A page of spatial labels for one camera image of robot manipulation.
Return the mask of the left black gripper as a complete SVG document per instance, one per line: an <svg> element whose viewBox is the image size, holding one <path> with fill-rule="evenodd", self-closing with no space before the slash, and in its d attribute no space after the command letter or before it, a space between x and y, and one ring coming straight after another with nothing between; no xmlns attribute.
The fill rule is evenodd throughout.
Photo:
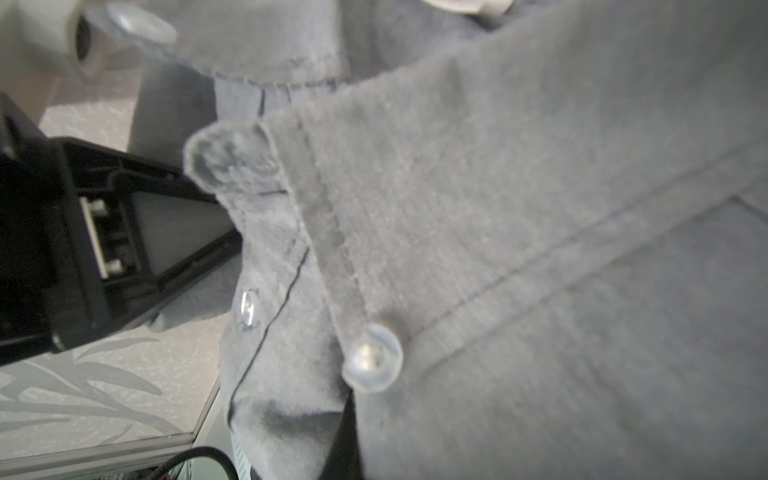
<svg viewBox="0 0 768 480"><path fill-rule="evenodd" d="M180 169L49 139L1 97L2 365L136 325L241 248Z"/></svg>

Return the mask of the grey long sleeve shirt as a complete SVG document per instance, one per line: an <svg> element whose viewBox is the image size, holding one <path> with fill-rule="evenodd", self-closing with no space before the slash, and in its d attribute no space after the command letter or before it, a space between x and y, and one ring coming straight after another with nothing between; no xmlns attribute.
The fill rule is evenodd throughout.
<svg viewBox="0 0 768 480"><path fill-rule="evenodd" d="M763 1L103 1L243 237L255 479L763 479Z"/></svg>

